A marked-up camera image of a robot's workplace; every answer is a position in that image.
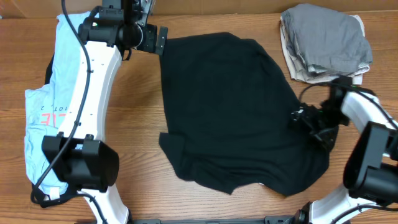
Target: wood grain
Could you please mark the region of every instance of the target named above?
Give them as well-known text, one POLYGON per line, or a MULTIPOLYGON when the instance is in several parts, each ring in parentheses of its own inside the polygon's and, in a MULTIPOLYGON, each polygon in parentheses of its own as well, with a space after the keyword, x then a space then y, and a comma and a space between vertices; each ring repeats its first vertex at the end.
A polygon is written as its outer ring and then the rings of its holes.
MULTIPOLYGON (((357 12, 366 27, 374 56, 365 74, 365 88, 373 89, 391 115, 398 115, 398 12, 357 12)), ((231 32, 256 39, 279 64, 296 94, 307 86, 289 78, 280 48, 279 14, 223 16, 155 16, 150 23, 169 28, 169 37, 231 32)), ((40 88, 54 48, 55 19, 0 21, 0 223, 73 223, 92 220, 86 202, 73 199, 42 209, 29 200, 25 174, 24 135, 26 89, 40 88)), ((307 103, 319 104, 327 88, 314 88, 307 103)), ((107 143, 119 153, 117 180, 123 202, 134 218, 183 220, 192 218, 262 218, 294 214, 310 200, 318 200, 342 181, 346 160, 358 139, 354 127, 342 127, 330 155, 330 168, 309 189, 291 197, 258 184, 240 187, 232 195, 206 189, 176 177, 158 146, 167 131, 156 55, 133 52, 116 76, 106 118, 107 143)), ((396 213, 366 212, 353 223, 394 223, 396 213)))
POLYGON ((0 0, 0 15, 3 18, 26 17, 13 0, 0 0))
MULTIPOLYGON (((54 0, 0 0, 14 3, 14 7, 26 18, 54 18, 62 14, 61 4, 54 0)), ((101 5, 101 0, 68 0, 69 13, 92 10, 101 5)), ((396 0, 157 0, 155 15, 210 15, 210 14, 253 14, 281 13, 300 3, 316 4, 337 11, 397 10, 396 0)), ((13 15, 13 8, 6 7, 7 15, 13 15)))

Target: black cable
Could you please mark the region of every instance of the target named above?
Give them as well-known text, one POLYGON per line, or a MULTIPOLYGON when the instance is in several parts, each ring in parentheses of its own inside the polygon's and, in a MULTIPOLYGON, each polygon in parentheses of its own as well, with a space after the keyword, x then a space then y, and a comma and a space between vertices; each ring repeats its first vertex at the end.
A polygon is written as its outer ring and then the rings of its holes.
POLYGON ((388 212, 398 212, 398 208, 386 208, 386 207, 381 207, 381 206, 375 206, 375 205, 358 205, 355 208, 351 208, 345 212, 343 212, 342 214, 340 214, 339 216, 337 216, 333 221, 331 221, 331 224, 336 224, 338 221, 340 221, 342 218, 344 218, 345 216, 359 210, 361 211, 361 209, 363 208, 370 208, 370 209, 376 209, 376 210, 383 210, 383 211, 388 211, 388 212))
POLYGON ((341 87, 341 88, 344 88, 346 90, 353 91, 353 92, 357 93, 358 95, 362 96, 363 98, 369 100, 372 104, 374 104, 379 109, 379 111, 383 114, 383 116, 388 120, 388 122, 392 125, 392 127, 395 128, 396 130, 398 130, 398 126, 396 125, 396 123, 387 114, 387 112, 380 106, 380 104, 376 103, 372 98, 368 97, 363 92, 361 92, 360 90, 358 90, 357 88, 354 88, 352 86, 347 86, 347 85, 342 85, 342 84, 339 84, 339 83, 332 83, 332 82, 311 84, 311 85, 307 86, 306 88, 304 88, 304 90, 300 93, 300 96, 298 97, 298 100, 300 102, 302 102, 303 94, 308 89, 310 89, 310 88, 312 88, 314 86, 337 86, 337 87, 341 87))
MULTIPOLYGON (((87 49, 86 49, 83 41, 81 41, 76 29, 74 28, 72 22, 69 19, 68 12, 67 12, 67 9, 66 9, 66 6, 65 6, 65 0, 61 0, 61 4, 62 4, 62 12, 63 12, 63 14, 64 14, 69 26, 70 26, 70 28, 71 28, 73 34, 75 35, 75 37, 79 41, 79 44, 80 44, 81 48, 83 49, 83 51, 85 53, 85 57, 86 57, 86 61, 87 61, 87 78, 86 78, 85 90, 83 92, 83 96, 82 96, 82 99, 81 99, 80 107, 79 107, 79 110, 77 112, 76 120, 75 120, 74 125, 72 127, 72 131, 70 132, 68 139, 66 140, 65 144, 62 146, 62 148, 59 151, 59 153, 54 157, 54 160, 50 163, 50 165, 46 168, 46 170, 43 172, 43 174, 38 179, 38 181, 34 185, 33 190, 32 190, 32 192, 30 194, 30 199, 34 203, 39 203, 38 201, 36 201, 34 192, 36 192, 39 189, 40 184, 43 182, 43 180, 45 179, 47 174, 49 174, 49 172, 51 171, 51 169, 53 168, 55 163, 57 163, 57 161, 61 158, 63 153, 67 150, 67 147, 68 147, 70 141, 72 140, 72 137, 76 133, 77 127, 80 125, 80 117, 81 117, 81 114, 83 112, 83 108, 84 108, 84 105, 85 105, 85 102, 86 102, 86 98, 87 98, 88 87, 90 85, 90 77, 91 77, 90 57, 88 56, 88 52, 87 52, 87 49)), ((103 213, 101 211, 101 208, 98 205, 98 202, 95 200, 95 198, 93 196, 91 196, 89 194, 76 194, 76 195, 71 195, 69 197, 70 197, 69 199, 71 199, 73 197, 88 197, 88 198, 90 198, 90 200, 95 204, 95 207, 98 209, 98 214, 100 215, 103 223, 107 223, 106 219, 105 219, 105 217, 104 217, 104 215, 103 215, 103 213)))
POLYGON ((90 15, 88 17, 94 18, 95 15, 97 15, 97 13, 100 12, 101 8, 102 8, 101 6, 95 6, 95 8, 93 10, 91 10, 90 15))

